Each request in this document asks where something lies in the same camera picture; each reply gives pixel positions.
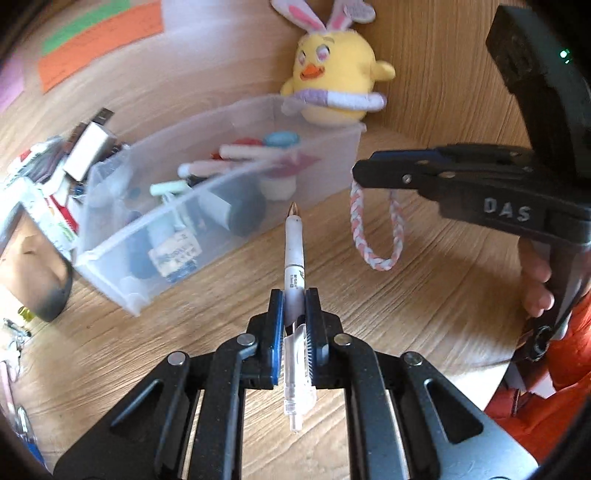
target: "pink and white braided strap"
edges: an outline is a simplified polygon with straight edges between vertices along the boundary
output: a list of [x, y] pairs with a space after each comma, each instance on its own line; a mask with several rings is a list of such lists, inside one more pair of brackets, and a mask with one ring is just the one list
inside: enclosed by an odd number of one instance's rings
[[351, 231], [355, 247], [374, 270], [390, 270], [400, 258], [404, 243], [404, 219], [402, 209], [396, 198], [396, 190], [390, 190], [390, 221], [392, 222], [392, 256], [390, 258], [378, 257], [365, 239], [363, 231], [363, 189], [356, 181], [351, 182]]

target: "silver bolt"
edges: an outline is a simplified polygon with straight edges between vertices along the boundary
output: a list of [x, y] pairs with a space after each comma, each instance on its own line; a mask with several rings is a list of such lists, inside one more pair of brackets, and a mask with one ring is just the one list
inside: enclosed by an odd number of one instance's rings
[[402, 359], [412, 367], [417, 367], [418, 365], [423, 363], [423, 357], [420, 353], [417, 352], [406, 352]]
[[335, 335], [335, 343], [340, 346], [350, 345], [351, 337], [346, 333], [337, 333], [337, 335]]
[[186, 358], [187, 355], [182, 352], [173, 352], [166, 358], [166, 360], [168, 360], [169, 364], [174, 365], [175, 367], [180, 367]]
[[256, 340], [256, 337], [251, 333], [241, 333], [238, 335], [237, 341], [242, 346], [251, 346]]

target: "pink inner ear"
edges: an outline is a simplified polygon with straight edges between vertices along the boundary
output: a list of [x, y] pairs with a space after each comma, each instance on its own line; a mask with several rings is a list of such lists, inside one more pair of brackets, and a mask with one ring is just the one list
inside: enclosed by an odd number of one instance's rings
[[331, 28], [335, 28], [337, 30], [340, 30], [340, 26], [343, 24], [343, 22], [346, 19], [346, 15], [344, 13], [339, 14], [339, 16], [337, 18], [335, 18], [335, 21], [330, 23]]
[[324, 25], [318, 23], [313, 18], [310, 18], [304, 11], [295, 7], [294, 5], [290, 5], [289, 7], [290, 13], [293, 17], [300, 22], [303, 22], [311, 27], [314, 27], [316, 30], [324, 30]]

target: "red clothing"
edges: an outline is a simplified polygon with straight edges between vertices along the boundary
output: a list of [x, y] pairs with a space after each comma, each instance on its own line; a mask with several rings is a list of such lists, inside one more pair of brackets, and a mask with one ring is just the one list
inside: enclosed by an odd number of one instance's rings
[[566, 336], [552, 342], [545, 356], [556, 393], [547, 399], [497, 391], [485, 412], [538, 462], [556, 447], [591, 394], [591, 294], [574, 309]]

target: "plush toy eye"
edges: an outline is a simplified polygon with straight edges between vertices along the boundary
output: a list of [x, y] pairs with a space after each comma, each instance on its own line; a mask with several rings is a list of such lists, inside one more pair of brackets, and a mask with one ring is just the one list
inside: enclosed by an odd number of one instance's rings
[[326, 45], [321, 45], [316, 49], [316, 57], [319, 62], [326, 61], [329, 58], [330, 50]]

